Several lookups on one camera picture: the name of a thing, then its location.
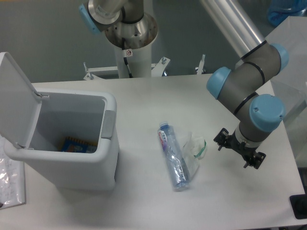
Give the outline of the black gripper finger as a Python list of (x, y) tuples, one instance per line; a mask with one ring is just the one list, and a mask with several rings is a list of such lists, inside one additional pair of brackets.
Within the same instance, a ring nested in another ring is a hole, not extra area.
[(218, 151), (220, 151), (222, 148), (230, 149), (231, 148), (231, 137), (232, 135), (229, 134), (228, 130), (225, 128), (222, 128), (220, 132), (217, 134), (217, 136), (213, 139), (214, 142), (217, 143)]
[(247, 155), (243, 156), (243, 159), (245, 160), (244, 168), (247, 168), (248, 166), (253, 167), (255, 169), (258, 169), (264, 159), (266, 158), (266, 154), (262, 152), (252, 152)]

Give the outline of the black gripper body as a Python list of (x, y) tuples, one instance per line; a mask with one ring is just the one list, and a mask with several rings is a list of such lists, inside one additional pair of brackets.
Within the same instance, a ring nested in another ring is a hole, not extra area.
[(249, 148), (245, 142), (239, 141), (235, 133), (230, 138), (231, 149), (242, 156), (245, 161), (254, 159), (255, 148)]

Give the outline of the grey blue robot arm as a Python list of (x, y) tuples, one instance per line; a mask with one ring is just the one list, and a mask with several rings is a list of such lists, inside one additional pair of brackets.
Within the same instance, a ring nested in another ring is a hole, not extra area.
[[(242, 64), (235, 70), (221, 67), (207, 81), (207, 90), (228, 109), (239, 125), (229, 134), (222, 129), (214, 138), (221, 148), (242, 156), (246, 166), (258, 169), (265, 154), (257, 148), (284, 118), (283, 102), (257, 89), (278, 75), (289, 61), (286, 49), (269, 44), (235, 0), (203, 0), (202, 6), (236, 51)], [(138, 57), (157, 37), (155, 19), (144, 12), (141, 0), (89, 0), (79, 6), (88, 29), (104, 32), (118, 52), (120, 78), (150, 77), (151, 55)]]

